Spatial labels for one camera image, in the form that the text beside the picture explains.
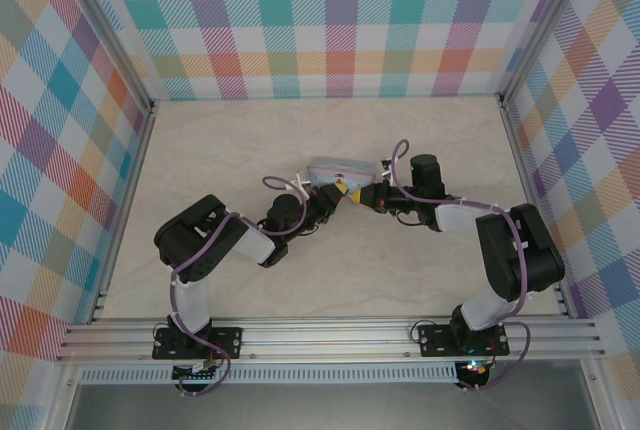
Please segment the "blue cartoon tin box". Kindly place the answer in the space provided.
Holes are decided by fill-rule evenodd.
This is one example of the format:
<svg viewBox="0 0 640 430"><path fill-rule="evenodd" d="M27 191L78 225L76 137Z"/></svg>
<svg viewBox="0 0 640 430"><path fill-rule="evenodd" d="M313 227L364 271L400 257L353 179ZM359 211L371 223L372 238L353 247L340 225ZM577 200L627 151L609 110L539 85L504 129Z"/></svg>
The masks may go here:
<svg viewBox="0 0 640 430"><path fill-rule="evenodd" d="M335 175L342 173L347 186L347 194L351 196L359 188L376 181L377 166L374 162L350 160L335 157L313 157L306 167L311 177L311 186L321 187L329 183L339 182Z"/></svg>

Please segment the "grey metal panel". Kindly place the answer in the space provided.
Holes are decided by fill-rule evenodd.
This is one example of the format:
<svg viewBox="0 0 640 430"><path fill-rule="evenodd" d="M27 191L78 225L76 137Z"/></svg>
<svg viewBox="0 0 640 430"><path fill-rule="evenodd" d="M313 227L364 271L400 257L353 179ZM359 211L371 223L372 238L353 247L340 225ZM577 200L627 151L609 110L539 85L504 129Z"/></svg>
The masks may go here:
<svg viewBox="0 0 640 430"><path fill-rule="evenodd" d="M493 397L447 385L229 385L200 398L170 385L83 385L65 430L600 430L578 393Z"/></svg>

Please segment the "aluminium frame side rail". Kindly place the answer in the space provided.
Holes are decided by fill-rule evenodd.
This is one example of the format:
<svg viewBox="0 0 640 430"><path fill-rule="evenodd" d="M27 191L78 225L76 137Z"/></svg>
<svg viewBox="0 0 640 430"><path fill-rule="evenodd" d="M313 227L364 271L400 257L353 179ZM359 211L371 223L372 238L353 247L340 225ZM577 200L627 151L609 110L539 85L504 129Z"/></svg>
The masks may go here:
<svg viewBox="0 0 640 430"><path fill-rule="evenodd" d="M144 159L151 140L156 116L160 102L152 100L143 118L139 144L134 154L129 175L124 188L123 200L116 214L114 230L109 240L109 246L105 255L105 260L96 273L96 279L92 285L86 304L82 309L78 309L76 322L80 324L90 324L94 316L100 310L99 300L106 297L112 280L113 272L117 262L118 254L124 238L131 207L134 201L136 188L140 179Z"/></svg>
<svg viewBox="0 0 640 430"><path fill-rule="evenodd" d="M537 194L534 182L531 176L529 175L529 172L526 166L526 161L525 161L524 149L520 141L518 140L518 136L516 134L511 116L500 95L496 97L496 102L499 108L501 120L505 128L507 139L509 141L509 145L513 154L513 158L514 158L518 175L521 181L521 185L524 190L526 201L528 203L535 205L539 211L542 211L542 204L540 203L540 199ZM567 318L572 318L570 308L567 306L567 299L564 294L563 283L562 282L556 283L553 286L553 290L558 303L560 314Z"/></svg>

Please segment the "aluminium mounting rail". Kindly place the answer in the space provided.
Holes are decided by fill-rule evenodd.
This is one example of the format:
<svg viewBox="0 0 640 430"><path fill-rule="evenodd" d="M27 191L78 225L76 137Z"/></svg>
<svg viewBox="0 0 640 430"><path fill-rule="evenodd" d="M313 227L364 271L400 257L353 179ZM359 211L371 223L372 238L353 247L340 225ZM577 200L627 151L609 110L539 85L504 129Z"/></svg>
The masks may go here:
<svg viewBox="0 0 640 430"><path fill-rule="evenodd" d="M411 317L221 319L239 327L241 363L417 362L418 328ZM563 315L524 316L504 324L512 361L597 359L603 341L590 320ZM60 364L149 364L158 324L150 319L100 318L68 328L58 351Z"/></svg>

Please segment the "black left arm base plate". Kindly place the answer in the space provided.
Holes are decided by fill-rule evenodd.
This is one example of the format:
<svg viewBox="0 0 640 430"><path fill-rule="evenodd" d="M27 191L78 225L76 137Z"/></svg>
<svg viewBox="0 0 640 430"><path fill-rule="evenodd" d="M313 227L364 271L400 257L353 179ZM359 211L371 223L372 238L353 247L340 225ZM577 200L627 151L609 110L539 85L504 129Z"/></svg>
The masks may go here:
<svg viewBox="0 0 640 430"><path fill-rule="evenodd" d="M231 359L238 359L242 344L240 327L212 327L205 326L196 336L210 345L224 350ZM151 358L154 360L211 360L221 359L219 351L203 345L175 325L160 326L153 332L154 345Z"/></svg>

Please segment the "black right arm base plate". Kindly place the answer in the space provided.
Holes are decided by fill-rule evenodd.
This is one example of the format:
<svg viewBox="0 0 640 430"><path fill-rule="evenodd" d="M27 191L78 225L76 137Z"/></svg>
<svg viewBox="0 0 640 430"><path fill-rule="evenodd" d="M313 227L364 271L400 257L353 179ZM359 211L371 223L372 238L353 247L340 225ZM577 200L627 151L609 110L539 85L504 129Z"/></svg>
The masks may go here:
<svg viewBox="0 0 640 430"><path fill-rule="evenodd" d="M455 328L448 324L428 324L418 327L418 342L422 357L507 356L510 348L503 326L495 325L481 331Z"/></svg>

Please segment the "aluminium frame post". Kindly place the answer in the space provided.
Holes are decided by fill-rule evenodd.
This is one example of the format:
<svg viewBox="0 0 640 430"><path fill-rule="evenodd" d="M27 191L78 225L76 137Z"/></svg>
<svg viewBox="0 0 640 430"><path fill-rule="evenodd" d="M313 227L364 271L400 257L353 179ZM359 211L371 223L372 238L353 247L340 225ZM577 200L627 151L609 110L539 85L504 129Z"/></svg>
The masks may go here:
<svg viewBox="0 0 640 430"><path fill-rule="evenodd" d="M79 0L82 9L88 15L99 39L105 44L116 67L122 72L123 79L132 91L136 100L147 114L153 113L154 100L147 92L141 77L135 69L125 47L111 24L100 0Z"/></svg>
<svg viewBox="0 0 640 430"><path fill-rule="evenodd" d="M501 105L513 99L569 0L525 0L490 88Z"/></svg>

